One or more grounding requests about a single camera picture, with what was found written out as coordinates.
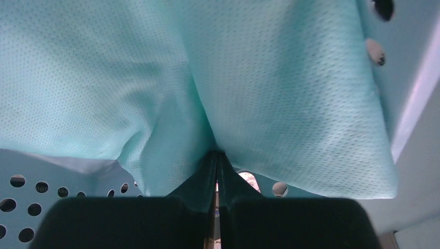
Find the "teal cloth top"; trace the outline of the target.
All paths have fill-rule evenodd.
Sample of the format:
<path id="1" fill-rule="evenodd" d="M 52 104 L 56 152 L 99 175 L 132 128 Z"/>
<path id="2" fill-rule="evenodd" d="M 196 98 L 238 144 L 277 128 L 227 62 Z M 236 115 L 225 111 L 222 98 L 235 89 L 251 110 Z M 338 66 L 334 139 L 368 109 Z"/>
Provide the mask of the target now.
<path id="1" fill-rule="evenodd" d="M 148 196 L 213 149 L 321 196 L 398 186 L 357 1 L 1 1 L 1 148 L 118 160 Z"/>

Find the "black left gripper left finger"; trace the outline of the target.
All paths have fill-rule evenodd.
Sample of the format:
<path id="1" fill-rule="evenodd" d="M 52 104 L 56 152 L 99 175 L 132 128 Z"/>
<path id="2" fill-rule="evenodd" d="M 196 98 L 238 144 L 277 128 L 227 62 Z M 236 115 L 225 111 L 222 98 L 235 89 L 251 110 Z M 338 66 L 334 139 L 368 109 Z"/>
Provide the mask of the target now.
<path id="1" fill-rule="evenodd" d="M 213 248 L 216 163 L 164 197 L 68 198 L 42 221 L 31 248 Z"/>

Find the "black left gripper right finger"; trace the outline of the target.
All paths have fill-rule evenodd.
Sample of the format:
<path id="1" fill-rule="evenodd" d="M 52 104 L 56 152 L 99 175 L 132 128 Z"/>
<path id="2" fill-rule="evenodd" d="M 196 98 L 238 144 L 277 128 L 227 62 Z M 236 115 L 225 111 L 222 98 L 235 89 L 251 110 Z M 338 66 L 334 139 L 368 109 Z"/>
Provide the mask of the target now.
<path id="1" fill-rule="evenodd" d="M 268 198 L 216 155 L 222 248 L 380 248 L 364 209 L 344 198 Z"/>

